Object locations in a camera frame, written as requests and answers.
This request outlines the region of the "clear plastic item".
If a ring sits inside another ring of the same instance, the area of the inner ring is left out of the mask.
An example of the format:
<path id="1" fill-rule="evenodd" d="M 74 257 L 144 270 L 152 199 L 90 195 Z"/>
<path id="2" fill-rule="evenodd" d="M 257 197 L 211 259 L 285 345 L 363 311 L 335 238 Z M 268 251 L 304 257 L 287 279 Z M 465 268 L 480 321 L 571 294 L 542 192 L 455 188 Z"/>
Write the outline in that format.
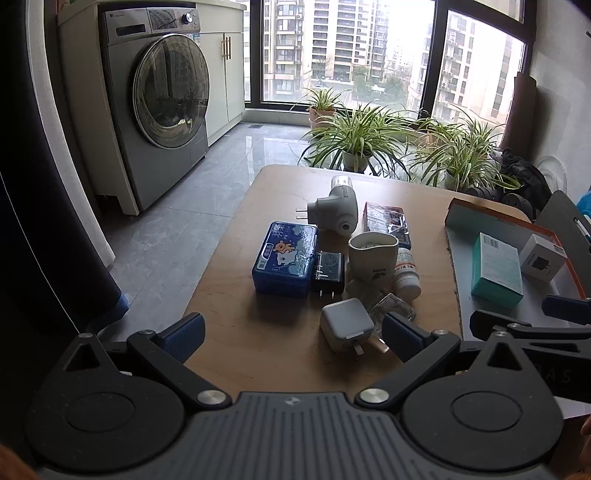
<path id="1" fill-rule="evenodd" d="M 387 314 L 396 313 L 408 321 L 413 322 L 416 312 L 413 307 L 405 300 L 399 298 L 393 293 L 388 293 L 376 305 L 370 308 L 370 318 L 376 325 L 381 325 Z"/>

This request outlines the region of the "white pill bottle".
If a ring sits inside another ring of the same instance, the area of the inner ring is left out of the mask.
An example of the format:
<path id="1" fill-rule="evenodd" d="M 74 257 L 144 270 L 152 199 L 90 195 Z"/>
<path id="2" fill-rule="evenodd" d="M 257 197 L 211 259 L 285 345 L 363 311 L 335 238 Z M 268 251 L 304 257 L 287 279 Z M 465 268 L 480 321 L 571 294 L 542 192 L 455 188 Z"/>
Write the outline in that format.
<path id="1" fill-rule="evenodd" d="M 400 248 L 393 276 L 394 294 L 406 302 L 413 302 L 422 294 L 420 276 L 410 249 Z"/>

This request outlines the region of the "grey white charger cube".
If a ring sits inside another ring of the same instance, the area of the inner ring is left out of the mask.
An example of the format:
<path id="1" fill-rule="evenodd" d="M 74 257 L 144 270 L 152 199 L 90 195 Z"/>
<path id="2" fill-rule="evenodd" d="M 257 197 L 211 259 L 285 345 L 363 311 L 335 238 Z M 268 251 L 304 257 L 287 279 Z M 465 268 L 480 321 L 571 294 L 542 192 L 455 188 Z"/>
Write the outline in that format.
<path id="1" fill-rule="evenodd" d="M 358 298 L 322 308 L 320 327 L 332 351 L 355 351 L 356 355 L 363 355 L 363 343 L 375 330 L 373 320 Z"/>

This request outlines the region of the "white ceramic cup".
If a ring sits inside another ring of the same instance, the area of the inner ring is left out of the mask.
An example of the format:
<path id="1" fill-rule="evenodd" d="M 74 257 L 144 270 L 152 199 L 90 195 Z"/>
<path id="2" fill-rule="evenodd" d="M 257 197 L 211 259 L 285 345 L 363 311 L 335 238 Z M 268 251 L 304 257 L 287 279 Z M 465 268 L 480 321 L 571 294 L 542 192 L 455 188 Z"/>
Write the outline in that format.
<path id="1" fill-rule="evenodd" d="M 399 240 L 391 234 L 363 232 L 349 239 L 349 271 L 353 280 L 378 290 L 388 289 L 399 254 Z"/>

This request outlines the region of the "black power adapter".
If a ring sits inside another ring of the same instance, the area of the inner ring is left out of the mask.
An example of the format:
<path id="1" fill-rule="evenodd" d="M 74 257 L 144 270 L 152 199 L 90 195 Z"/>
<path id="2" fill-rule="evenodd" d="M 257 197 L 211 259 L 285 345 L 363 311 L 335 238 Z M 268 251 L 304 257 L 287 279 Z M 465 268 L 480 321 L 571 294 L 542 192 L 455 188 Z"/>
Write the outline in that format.
<path id="1" fill-rule="evenodd" d="M 345 259 L 341 253 L 318 252 L 311 291 L 318 295 L 339 296 L 345 290 Z"/>

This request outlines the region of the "blue cartoon tin box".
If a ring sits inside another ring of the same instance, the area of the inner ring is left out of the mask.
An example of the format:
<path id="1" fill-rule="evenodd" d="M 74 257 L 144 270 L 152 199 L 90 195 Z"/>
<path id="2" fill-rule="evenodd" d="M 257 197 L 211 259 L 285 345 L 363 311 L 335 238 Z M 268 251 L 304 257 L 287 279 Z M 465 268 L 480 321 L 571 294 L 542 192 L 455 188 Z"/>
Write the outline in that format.
<path id="1" fill-rule="evenodd" d="M 252 266 L 256 292 L 307 297 L 317 247 L 318 228 L 314 225 L 271 222 Z"/>

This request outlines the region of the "small white adapter box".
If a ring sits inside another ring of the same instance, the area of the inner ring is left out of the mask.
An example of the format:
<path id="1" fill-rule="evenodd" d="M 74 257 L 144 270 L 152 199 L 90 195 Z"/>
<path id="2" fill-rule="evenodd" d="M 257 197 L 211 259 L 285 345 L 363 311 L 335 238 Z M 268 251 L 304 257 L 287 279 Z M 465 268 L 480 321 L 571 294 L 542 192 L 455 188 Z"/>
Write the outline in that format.
<path id="1" fill-rule="evenodd" d="M 519 260 L 523 274 L 549 283 L 565 264 L 567 255 L 556 243 L 532 234 L 520 251 Z"/>

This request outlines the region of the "grey chair back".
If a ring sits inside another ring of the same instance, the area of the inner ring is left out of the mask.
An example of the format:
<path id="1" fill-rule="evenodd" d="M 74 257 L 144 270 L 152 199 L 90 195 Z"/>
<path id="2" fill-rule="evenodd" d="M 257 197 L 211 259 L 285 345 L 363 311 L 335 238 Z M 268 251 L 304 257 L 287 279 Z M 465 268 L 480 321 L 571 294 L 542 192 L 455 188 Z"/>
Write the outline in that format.
<path id="1" fill-rule="evenodd" d="M 562 191 L 555 191 L 538 215 L 536 224 L 556 234 L 585 292 L 590 296 L 590 222 Z"/>

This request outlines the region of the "blue box on chair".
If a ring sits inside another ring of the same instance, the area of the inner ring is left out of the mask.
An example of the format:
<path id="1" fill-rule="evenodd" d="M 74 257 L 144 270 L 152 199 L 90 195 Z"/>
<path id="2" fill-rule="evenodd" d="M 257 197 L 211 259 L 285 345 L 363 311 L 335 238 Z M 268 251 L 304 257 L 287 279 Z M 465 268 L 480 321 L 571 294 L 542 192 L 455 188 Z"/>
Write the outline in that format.
<path id="1" fill-rule="evenodd" d="M 591 217 L 591 190 L 588 190 L 576 204 L 582 215 Z"/>

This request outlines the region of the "dark playing card box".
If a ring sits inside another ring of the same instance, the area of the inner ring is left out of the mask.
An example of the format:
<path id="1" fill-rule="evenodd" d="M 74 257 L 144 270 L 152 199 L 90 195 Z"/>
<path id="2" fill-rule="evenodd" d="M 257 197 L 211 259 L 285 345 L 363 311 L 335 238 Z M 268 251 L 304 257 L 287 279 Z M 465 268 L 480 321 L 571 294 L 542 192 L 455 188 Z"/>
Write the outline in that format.
<path id="1" fill-rule="evenodd" d="M 363 230 L 392 235 L 401 248 L 412 249 L 410 228 L 401 207 L 367 202 L 363 208 Z"/>

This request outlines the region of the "orange grey cardboard tray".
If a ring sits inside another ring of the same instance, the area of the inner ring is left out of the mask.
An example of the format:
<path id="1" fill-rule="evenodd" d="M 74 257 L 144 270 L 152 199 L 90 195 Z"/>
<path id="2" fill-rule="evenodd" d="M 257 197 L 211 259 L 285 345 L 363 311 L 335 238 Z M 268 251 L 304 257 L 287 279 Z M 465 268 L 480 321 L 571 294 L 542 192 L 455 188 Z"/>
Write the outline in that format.
<path id="1" fill-rule="evenodd" d="M 472 294 L 473 251 L 480 235 L 486 234 L 498 241 L 501 246 L 508 244 L 519 251 L 533 236 L 544 238 L 565 248 L 566 244 L 555 231 L 455 198 L 448 208 L 445 233 L 454 268 L 464 339 L 475 338 L 470 329 L 470 317 L 478 309 L 493 311 L 533 326 L 554 328 L 575 326 L 573 322 L 547 316 L 542 311 L 542 301 L 550 294 L 577 300 L 586 297 L 584 287 L 575 270 L 573 256 L 565 260 L 556 275 L 548 282 L 525 275 L 523 298 L 513 308 L 507 309 Z"/>

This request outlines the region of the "white plug-in mosquito repeller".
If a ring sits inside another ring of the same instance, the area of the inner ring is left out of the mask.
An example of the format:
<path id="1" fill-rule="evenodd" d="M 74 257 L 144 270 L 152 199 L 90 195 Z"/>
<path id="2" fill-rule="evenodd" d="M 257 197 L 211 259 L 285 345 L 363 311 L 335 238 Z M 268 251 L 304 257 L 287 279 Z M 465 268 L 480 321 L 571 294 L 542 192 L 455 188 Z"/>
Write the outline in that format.
<path id="1" fill-rule="evenodd" d="M 318 197 L 305 209 L 297 209 L 297 220 L 305 220 L 321 231 L 349 238 L 359 223 L 359 206 L 351 178 L 346 175 L 332 177 L 331 191 Z"/>

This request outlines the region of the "brown rolled mat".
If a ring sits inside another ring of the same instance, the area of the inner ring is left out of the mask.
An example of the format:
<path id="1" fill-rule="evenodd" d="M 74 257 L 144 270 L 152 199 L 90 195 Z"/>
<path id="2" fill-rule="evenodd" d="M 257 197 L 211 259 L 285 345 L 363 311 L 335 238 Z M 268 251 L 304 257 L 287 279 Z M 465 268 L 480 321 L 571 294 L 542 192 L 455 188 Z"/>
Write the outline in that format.
<path id="1" fill-rule="evenodd" d="M 501 141 L 502 149 L 525 157 L 530 147 L 536 107 L 537 83 L 519 72 L 514 79 L 514 95 Z"/>

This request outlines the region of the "large spider plant white pot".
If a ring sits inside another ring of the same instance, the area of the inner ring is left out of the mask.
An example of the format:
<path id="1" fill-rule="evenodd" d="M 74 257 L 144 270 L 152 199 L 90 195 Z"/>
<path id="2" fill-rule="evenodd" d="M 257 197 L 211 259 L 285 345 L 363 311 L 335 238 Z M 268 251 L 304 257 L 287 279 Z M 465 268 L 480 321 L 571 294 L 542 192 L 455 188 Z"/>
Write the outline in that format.
<path id="1" fill-rule="evenodd" d="M 384 106 L 363 105 L 322 115 L 304 139 L 305 166 L 408 180 L 414 122 Z"/>

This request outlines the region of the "silver front-load washing machine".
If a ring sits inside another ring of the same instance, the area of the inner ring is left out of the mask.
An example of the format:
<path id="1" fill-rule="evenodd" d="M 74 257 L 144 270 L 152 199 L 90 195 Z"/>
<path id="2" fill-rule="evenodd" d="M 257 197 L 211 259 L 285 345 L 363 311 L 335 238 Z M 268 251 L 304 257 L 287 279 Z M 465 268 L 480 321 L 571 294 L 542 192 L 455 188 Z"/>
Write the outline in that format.
<path id="1" fill-rule="evenodd" d="M 207 153 L 207 63 L 197 9 L 140 6 L 102 14 L 105 82 L 119 149 L 145 210 Z"/>

